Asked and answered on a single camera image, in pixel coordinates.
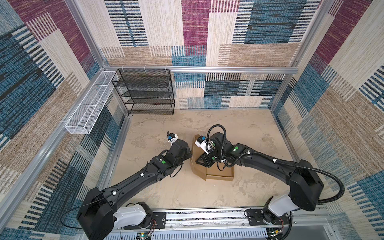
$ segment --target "black mounting plate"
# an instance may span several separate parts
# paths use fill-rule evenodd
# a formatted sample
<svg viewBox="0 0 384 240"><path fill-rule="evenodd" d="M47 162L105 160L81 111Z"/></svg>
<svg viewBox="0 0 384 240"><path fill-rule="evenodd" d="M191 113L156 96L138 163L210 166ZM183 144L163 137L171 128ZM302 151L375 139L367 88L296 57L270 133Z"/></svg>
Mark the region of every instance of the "black mounting plate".
<svg viewBox="0 0 384 240"><path fill-rule="evenodd" d="M156 221L155 229L166 228L166 219L167 219L166 216L167 216L167 212L153 213L152 218ZM153 223L151 223L146 229L150 229L152 226L153 226ZM129 225L124 227L124 230L132 230L132 229L140 229L140 228L137 225Z"/></svg>
<svg viewBox="0 0 384 240"><path fill-rule="evenodd" d="M245 214L248 217L248 222L249 225L251 226L260 226L260 225L266 225L268 226L265 222L263 222L263 215L261 214L262 209L247 209L245 211ZM284 214L283 216L280 217L284 221L284 225L288 226L289 225L289 217L288 214ZM281 221L279 220L276 225L281 225Z"/></svg>

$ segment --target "tan floor surface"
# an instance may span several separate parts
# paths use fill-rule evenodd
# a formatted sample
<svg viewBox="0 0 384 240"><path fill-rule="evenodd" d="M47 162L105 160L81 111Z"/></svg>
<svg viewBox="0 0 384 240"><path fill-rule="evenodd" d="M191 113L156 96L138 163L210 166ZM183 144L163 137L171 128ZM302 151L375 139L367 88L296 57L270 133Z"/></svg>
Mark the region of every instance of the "tan floor surface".
<svg viewBox="0 0 384 240"><path fill-rule="evenodd" d="M135 114L112 180L119 183L139 171L152 157L169 149L167 131L192 146L196 134L206 135L213 124L227 130L232 144L242 143L277 158L292 160L269 110L175 110L173 116ZM220 128L211 131L211 135ZM261 206L270 196L287 193L289 187L276 178L249 167L235 167L233 181L204 181L185 161L175 178L166 177L128 202L145 201L150 208Z"/></svg>

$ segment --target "wall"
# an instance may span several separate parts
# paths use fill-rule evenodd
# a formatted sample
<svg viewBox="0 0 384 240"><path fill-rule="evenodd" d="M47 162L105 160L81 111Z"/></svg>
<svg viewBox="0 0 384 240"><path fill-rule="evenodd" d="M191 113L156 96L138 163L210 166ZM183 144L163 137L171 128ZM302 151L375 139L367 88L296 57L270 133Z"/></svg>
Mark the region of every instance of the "wall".
<svg viewBox="0 0 384 240"><path fill-rule="evenodd" d="M344 182L327 208L348 240L384 238L383 9L336 0L274 110L297 156Z"/></svg>
<svg viewBox="0 0 384 240"><path fill-rule="evenodd" d="M64 0L0 0L0 25L1 201L98 65ZM111 94L91 134L66 134L0 239L72 239L59 217L100 185L123 118Z"/></svg>
<svg viewBox="0 0 384 240"><path fill-rule="evenodd" d="M291 66L320 0L79 0L109 65ZM175 73L176 108L269 107L276 74Z"/></svg>

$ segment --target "stained surface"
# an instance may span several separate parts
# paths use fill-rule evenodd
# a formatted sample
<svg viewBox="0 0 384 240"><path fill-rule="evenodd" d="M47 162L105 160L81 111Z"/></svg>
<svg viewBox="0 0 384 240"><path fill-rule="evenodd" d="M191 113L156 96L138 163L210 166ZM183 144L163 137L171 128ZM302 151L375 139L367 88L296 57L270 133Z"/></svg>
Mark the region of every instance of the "stained surface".
<svg viewBox="0 0 384 240"><path fill-rule="evenodd" d="M112 184L136 173L152 157L168 149L167 131L192 146L193 137L206 135L214 124L226 128L227 138L233 144L243 143L268 155L292 160L269 110L175 110L173 116L137 114L132 118ZM272 195L289 191L283 182L263 172L249 167L234 168L232 182L204 181L192 173L186 160L175 178L166 177L129 202L145 201L151 208L255 206L264 205Z"/></svg>

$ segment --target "cardboard box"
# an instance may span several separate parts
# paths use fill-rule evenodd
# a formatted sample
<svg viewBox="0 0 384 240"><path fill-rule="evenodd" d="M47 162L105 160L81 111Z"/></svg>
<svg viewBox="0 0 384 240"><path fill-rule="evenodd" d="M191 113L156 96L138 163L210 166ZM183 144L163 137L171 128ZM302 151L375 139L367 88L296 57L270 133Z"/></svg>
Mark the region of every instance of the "cardboard box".
<svg viewBox="0 0 384 240"><path fill-rule="evenodd" d="M223 171L219 171L217 169L216 164L214 164L210 168L206 168L202 165L199 165L196 163L196 160L201 156L201 154L204 153L204 150L200 147L196 146L195 141L200 137L200 135L195 135L192 145L192 158L190 160L190 165L192 172L195 175L198 175L204 180L207 179L216 179L216 180L226 180L226 181L233 181L235 177L235 170L234 167L231 168L225 168ZM220 169L223 168L224 163L219 163Z"/></svg>

